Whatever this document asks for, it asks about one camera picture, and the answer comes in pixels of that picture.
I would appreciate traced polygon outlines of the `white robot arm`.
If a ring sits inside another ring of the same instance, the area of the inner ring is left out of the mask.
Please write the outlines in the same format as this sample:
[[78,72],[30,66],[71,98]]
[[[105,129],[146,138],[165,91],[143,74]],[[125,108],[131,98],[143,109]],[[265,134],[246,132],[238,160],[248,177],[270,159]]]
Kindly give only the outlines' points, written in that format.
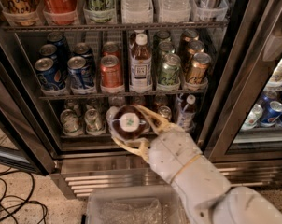
[[282,224],[282,213],[258,192],[231,187],[181,127],[141,106],[106,112],[111,138],[141,157],[171,185],[191,224]]

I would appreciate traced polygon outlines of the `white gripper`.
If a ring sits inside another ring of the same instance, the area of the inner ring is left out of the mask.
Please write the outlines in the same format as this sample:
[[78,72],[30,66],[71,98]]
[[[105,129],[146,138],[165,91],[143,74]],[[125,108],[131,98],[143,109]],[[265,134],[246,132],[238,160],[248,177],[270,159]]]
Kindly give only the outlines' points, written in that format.
[[193,158],[202,154],[192,137],[184,130],[170,128],[171,123],[160,114],[137,105],[137,110],[144,116],[153,132],[158,136],[151,142],[146,138],[121,141],[113,137],[113,141],[126,151],[149,162],[150,168],[166,183],[171,183],[175,175]]

